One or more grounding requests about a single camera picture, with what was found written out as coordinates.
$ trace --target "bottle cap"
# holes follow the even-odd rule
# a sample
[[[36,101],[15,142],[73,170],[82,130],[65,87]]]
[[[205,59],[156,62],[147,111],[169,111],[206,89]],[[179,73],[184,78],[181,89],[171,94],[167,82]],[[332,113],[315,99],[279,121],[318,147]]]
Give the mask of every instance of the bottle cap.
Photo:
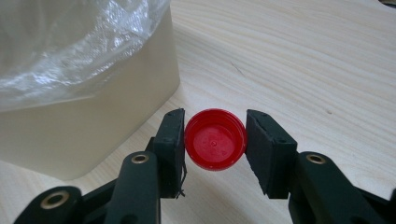
[[[185,130],[187,153],[197,165],[211,171],[235,164],[246,150],[247,139],[241,120],[216,108],[193,116]]]

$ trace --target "trash bin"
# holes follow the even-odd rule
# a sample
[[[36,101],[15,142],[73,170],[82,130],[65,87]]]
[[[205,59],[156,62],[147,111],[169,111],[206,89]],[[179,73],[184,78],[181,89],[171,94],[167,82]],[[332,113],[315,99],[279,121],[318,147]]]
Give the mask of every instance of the trash bin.
[[[119,2],[128,7],[128,2]],[[158,25],[140,49],[133,54],[129,49],[120,51],[111,65],[91,74],[87,81],[91,93],[87,94],[82,83],[73,91],[82,90],[83,94],[74,99],[61,97],[38,105],[29,105],[32,99],[27,99],[22,103],[28,106],[0,107],[0,159],[60,179],[73,179],[88,173],[125,141],[179,84],[169,2],[166,4]],[[106,18],[107,22],[116,19]],[[1,101],[6,101],[2,93],[0,106]]]

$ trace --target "wood grain surface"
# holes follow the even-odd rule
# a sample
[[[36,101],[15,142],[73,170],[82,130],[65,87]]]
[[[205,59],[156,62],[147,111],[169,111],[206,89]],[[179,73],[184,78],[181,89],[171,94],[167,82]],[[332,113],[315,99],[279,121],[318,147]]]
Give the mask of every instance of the wood grain surface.
[[[181,84],[114,153],[83,177],[61,181],[0,161],[0,223],[39,193],[87,193],[144,150],[163,115],[219,107],[244,123],[272,115],[299,151],[332,158],[357,187],[388,199],[396,188],[396,9],[376,0],[174,0]],[[287,201],[262,195],[246,157],[208,172],[186,156],[185,198],[162,200],[163,223],[291,223]]]

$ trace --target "brass grommet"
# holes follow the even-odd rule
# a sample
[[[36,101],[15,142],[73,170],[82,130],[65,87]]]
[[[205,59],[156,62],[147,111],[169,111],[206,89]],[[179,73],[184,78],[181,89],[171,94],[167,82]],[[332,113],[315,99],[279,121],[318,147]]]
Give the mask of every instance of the brass grommet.
[[[306,156],[306,159],[320,165],[326,163],[326,160],[317,154],[309,154]]]
[[[148,160],[149,160],[148,155],[136,155],[132,157],[132,162],[135,164],[145,163]]]
[[[70,194],[66,190],[51,193],[40,204],[43,209],[52,209],[61,206],[69,199]]]

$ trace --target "clear plastic bag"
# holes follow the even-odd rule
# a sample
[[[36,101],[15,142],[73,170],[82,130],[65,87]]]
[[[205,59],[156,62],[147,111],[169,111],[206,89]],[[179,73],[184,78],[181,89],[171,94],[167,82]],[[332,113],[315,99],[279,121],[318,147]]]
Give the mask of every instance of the clear plastic bag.
[[[0,1],[0,112],[95,95],[170,0]]]

